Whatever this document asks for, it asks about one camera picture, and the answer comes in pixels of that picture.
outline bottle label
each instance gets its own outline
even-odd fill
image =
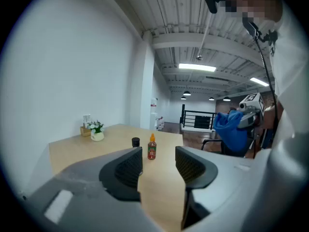
[[[156,147],[148,147],[148,159],[155,159]]]

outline rectangular light panel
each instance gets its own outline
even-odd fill
[[[259,80],[259,79],[256,79],[255,77],[251,78],[250,81],[253,81],[255,83],[258,83],[258,84],[261,84],[263,86],[269,86],[268,83],[264,83],[263,81]]]
[[[216,67],[199,65],[199,64],[179,64],[179,69],[191,69],[198,71],[214,72],[216,70]]]

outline black chair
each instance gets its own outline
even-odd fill
[[[203,141],[203,145],[202,145],[201,150],[204,150],[204,145],[208,142],[221,142],[221,151],[212,151],[212,153],[217,153],[217,154],[222,154],[222,155],[227,155],[227,156],[233,156],[233,157],[244,157],[246,155],[247,151],[249,150],[249,147],[252,144],[253,139],[248,138],[245,147],[240,151],[230,150],[221,139],[205,139]]]

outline white flower pot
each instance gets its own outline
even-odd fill
[[[104,139],[104,134],[102,132],[99,132],[99,133],[91,132],[91,139],[93,141],[101,141]]]

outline black cable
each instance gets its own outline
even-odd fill
[[[274,92],[274,89],[272,88],[272,85],[271,85],[271,81],[270,81],[270,78],[269,78],[267,66],[266,66],[265,59],[264,59],[261,47],[259,45],[259,42],[257,41],[257,38],[254,38],[254,41],[257,44],[257,47],[259,48],[259,51],[260,51],[260,54],[261,54],[261,57],[262,57],[262,61],[263,61],[263,65],[264,65],[264,69],[265,69],[265,72],[266,72],[267,80],[268,80],[268,83],[269,83],[269,86],[270,86],[270,91],[271,91],[271,94],[272,94],[272,98],[274,99],[274,103],[275,103],[275,119],[274,119],[274,128],[273,128],[273,136],[275,136],[276,130],[277,130],[277,127],[278,127],[278,122],[279,122],[278,121],[278,109],[277,109],[277,102],[276,102],[275,92]]]

